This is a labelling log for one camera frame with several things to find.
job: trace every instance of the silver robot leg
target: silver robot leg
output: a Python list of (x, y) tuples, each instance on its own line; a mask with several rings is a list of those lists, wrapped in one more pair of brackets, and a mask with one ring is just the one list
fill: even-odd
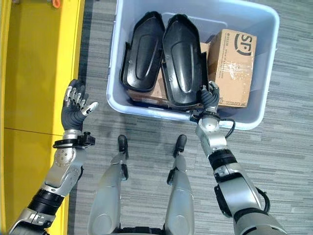
[(193, 235), (195, 227), (193, 193), (186, 175), (186, 161), (178, 152), (183, 152), (187, 138), (179, 136), (174, 152), (174, 165), (167, 183), (172, 185), (172, 192), (165, 219), (166, 235)]
[(119, 153), (103, 174), (88, 220), (88, 235), (110, 234), (120, 226), (121, 181), (127, 180), (127, 140), (119, 136)]

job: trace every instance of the brown cardboard box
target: brown cardboard box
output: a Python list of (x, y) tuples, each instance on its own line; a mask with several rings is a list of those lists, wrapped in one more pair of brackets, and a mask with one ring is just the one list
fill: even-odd
[[(207, 43), (200, 43), (201, 46), (201, 52), (207, 52), (209, 48), (209, 44)], [(164, 87), (164, 81), (162, 76), (162, 71), (160, 69), (157, 79), (156, 79), (156, 85), (154, 89), (151, 92), (148, 93), (141, 93), (141, 92), (135, 92), (132, 90), (128, 90), (128, 95), (131, 97), (134, 101), (149, 103), (149, 104), (155, 104), (163, 107), (171, 107), (171, 103), (166, 97), (166, 91)]]
[(257, 38), (223, 29), (211, 41), (209, 80), (220, 87), (222, 106), (246, 107), (249, 99)]

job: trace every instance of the plastic storage bin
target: plastic storage bin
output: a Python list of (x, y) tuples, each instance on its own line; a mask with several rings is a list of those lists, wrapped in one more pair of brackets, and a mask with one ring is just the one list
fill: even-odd
[(221, 108), (221, 117), (236, 120), (236, 128), (249, 130), (263, 119), (279, 27), (279, 17), (268, 6), (246, 1), (221, 0), (118, 0), (112, 35), (107, 99), (110, 106), (127, 114), (188, 121), (190, 113), (134, 106), (119, 81), (125, 42), (129, 42), (136, 22), (148, 11), (162, 15), (165, 26), (176, 13), (186, 14), (196, 25), (200, 40), (206, 42), (223, 28), (258, 37), (254, 70), (246, 108)]

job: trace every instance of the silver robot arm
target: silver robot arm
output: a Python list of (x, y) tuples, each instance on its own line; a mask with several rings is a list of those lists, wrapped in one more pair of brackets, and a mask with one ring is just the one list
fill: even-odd
[[(209, 90), (204, 87), (201, 91), (205, 111), (199, 118), (196, 134), (214, 170), (218, 183), (214, 191), (222, 213), (234, 219), (235, 235), (286, 235), (282, 226), (268, 213), (269, 199), (266, 194), (254, 186), (227, 148), (229, 134), (225, 137), (220, 132), (221, 119), (217, 114), (219, 88), (210, 82)], [(260, 194), (266, 201), (264, 209)]]
[(85, 86), (72, 80), (65, 93), (62, 108), (63, 139), (54, 143), (57, 150), (54, 163), (41, 188), (9, 230), (10, 235), (46, 235), (63, 199), (80, 179), (86, 160), (86, 151), (95, 144), (90, 132), (82, 133), (84, 119), (98, 106), (97, 102), (85, 107)]

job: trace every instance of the yellow surface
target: yellow surface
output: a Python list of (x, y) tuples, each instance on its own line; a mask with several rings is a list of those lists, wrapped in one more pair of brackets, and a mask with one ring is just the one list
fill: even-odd
[[(47, 1), (20, 2), (10, 7), (11, 0), (5, 0), (1, 6), (2, 229), (28, 205), (53, 162), (51, 146), (63, 133), (64, 92), (78, 74), (84, 10), (84, 0), (63, 0), (59, 9)], [(52, 235), (67, 234), (67, 211), (68, 198), (49, 229)]]
[(4, 127), (61, 135), (64, 91), (77, 78), (84, 2), (23, 0), (11, 8)]
[[(6, 226), (9, 228), (40, 188), (53, 160), (52, 145), (61, 137), (11, 129), (5, 129), (4, 135), (5, 155), (15, 156), (4, 158), (4, 167), (12, 169), (4, 172)], [(67, 211), (68, 199), (58, 210), (50, 230), (52, 235), (66, 233), (62, 221), (67, 220), (64, 217)]]
[(5, 69), (6, 53), (9, 32), (11, 1), (0, 2), (0, 233), (5, 230), (5, 203), (4, 203), (4, 168), (3, 168), (3, 114), (4, 114), (4, 87), (5, 87)]

